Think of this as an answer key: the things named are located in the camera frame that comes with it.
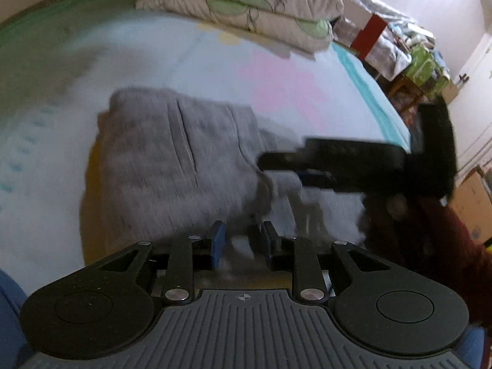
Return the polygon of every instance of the dark red sleeve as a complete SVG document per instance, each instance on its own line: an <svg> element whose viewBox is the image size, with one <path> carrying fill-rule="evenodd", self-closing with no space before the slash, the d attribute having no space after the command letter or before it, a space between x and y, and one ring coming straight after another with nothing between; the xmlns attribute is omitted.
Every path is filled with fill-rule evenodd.
<svg viewBox="0 0 492 369"><path fill-rule="evenodd" d="M471 240L465 225L449 207L419 200L431 231L435 280L455 290L466 302L470 321L492 326L492 254Z"/></svg>

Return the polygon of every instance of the bed sheet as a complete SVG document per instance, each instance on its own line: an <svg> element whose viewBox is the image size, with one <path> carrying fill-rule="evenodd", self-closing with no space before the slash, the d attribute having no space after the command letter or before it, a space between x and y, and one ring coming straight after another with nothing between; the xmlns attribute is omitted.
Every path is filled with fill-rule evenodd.
<svg viewBox="0 0 492 369"><path fill-rule="evenodd" d="M118 88L250 105L262 127L292 138L408 148L398 114L342 48L305 55L134 3L59 0L0 29L0 266L28 294L84 265L81 199L97 163L85 171ZM351 220L341 229L356 231Z"/></svg>

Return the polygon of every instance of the metal screw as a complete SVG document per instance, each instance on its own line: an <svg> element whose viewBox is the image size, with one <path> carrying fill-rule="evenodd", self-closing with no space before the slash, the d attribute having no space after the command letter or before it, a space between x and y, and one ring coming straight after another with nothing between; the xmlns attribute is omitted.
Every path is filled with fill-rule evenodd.
<svg viewBox="0 0 492 369"><path fill-rule="evenodd" d="M306 288L301 291L301 297L306 301L319 301L325 297L325 293L317 288Z"/></svg>
<svg viewBox="0 0 492 369"><path fill-rule="evenodd" d="M173 288L171 290L167 290L164 297L170 301L183 301L189 297L189 292L182 288Z"/></svg>

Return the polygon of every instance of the gray towel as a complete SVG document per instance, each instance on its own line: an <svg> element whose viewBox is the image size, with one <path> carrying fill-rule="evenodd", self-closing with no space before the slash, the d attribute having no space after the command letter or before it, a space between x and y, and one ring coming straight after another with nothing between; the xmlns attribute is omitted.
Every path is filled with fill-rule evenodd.
<svg viewBox="0 0 492 369"><path fill-rule="evenodd" d="M280 234L360 241L359 196L302 189L294 173L258 170L260 153L296 146L259 129L247 107L168 89L115 93L101 130L107 251L202 234L215 220L226 222L229 234L269 219Z"/></svg>

